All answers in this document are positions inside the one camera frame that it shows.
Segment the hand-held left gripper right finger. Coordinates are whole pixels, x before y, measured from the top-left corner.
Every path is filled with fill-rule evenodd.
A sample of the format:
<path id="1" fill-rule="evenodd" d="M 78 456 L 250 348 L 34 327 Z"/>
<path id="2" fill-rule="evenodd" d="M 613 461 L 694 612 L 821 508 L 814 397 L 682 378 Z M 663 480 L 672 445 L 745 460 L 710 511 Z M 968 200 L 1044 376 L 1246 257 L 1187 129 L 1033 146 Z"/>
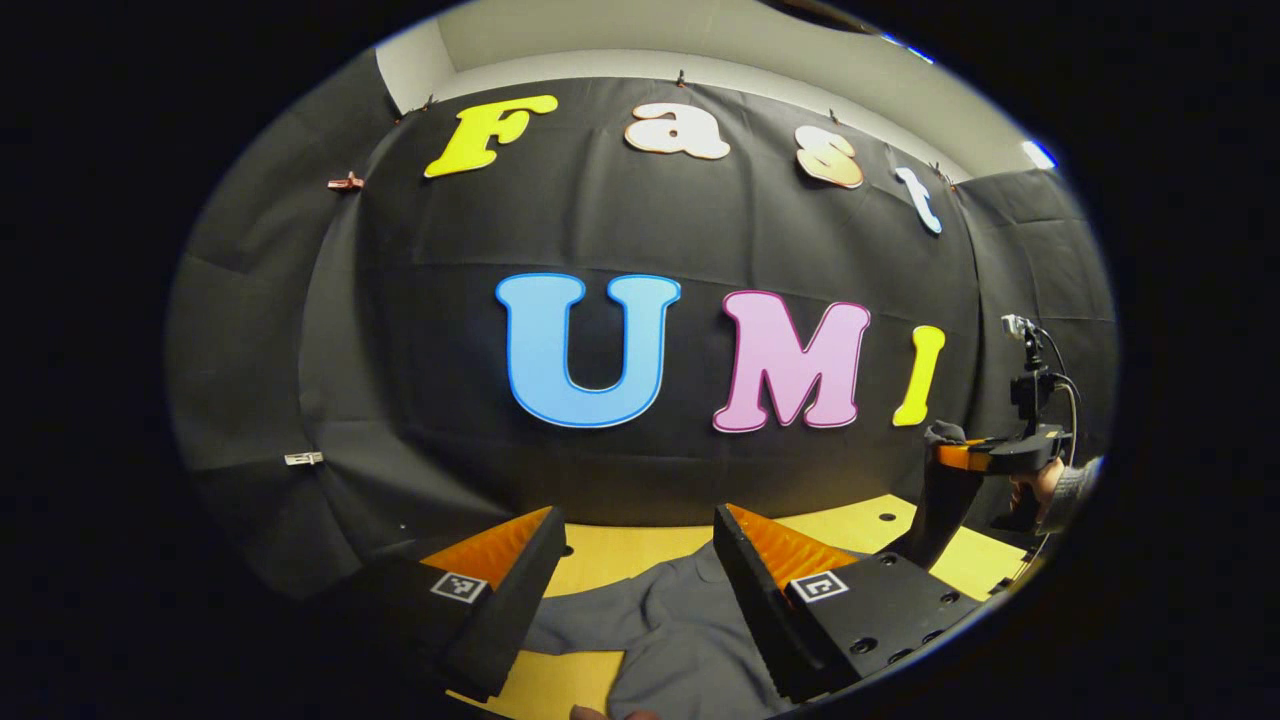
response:
<path id="1" fill-rule="evenodd" d="M 776 691 L 794 703 L 886 671 L 979 607 L 897 553 L 856 559 L 732 503 L 716 506 L 713 547 Z"/>

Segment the black backdrop cloth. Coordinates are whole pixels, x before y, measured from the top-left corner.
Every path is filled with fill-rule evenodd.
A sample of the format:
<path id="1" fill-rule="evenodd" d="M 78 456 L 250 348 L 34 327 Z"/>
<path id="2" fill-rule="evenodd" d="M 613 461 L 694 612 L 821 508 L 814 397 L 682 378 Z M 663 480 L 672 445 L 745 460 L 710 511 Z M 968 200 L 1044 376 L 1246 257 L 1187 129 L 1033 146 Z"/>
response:
<path id="1" fill-rule="evenodd" d="M 326 187 L 349 170 L 364 190 Z M 547 505 L 681 527 L 914 501 L 928 421 L 1019 428 L 1006 314 L 1056 337 L 1102 454 L 1117 319 L 1056 172 L 948 188 L 814 111 L 649 78 L 397 115 L 366 51 L 200 213 L 168 400 L 229 542 L 306 597 Z"/>

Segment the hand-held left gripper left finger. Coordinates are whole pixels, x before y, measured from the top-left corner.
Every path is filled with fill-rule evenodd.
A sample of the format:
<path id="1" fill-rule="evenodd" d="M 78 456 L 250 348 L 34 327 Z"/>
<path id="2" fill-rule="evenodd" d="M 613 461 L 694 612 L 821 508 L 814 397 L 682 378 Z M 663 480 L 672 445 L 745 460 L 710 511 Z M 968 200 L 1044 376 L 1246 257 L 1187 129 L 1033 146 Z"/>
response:
<path id="1" fill-rule="evenodd" d="M 380 560 L 340 582 L 340 623 L 439 691 L 498 696 L 566 544 L 547 506 L 425 556 Z"/>

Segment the grey button shirt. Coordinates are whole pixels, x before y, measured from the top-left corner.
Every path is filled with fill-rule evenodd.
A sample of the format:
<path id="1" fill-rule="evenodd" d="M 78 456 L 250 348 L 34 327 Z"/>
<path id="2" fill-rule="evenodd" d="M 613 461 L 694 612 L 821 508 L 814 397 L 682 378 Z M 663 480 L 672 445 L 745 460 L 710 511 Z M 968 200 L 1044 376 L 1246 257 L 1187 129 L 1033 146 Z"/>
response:
<path id="1" fill-rule="evenodd" d="M 524 650 L 621 652 L 611 715 L 649 708 L 662 720 L 768 720 L 796 706 L 774 688 L 712 543 L 636 577 L 543 600 Z"/>

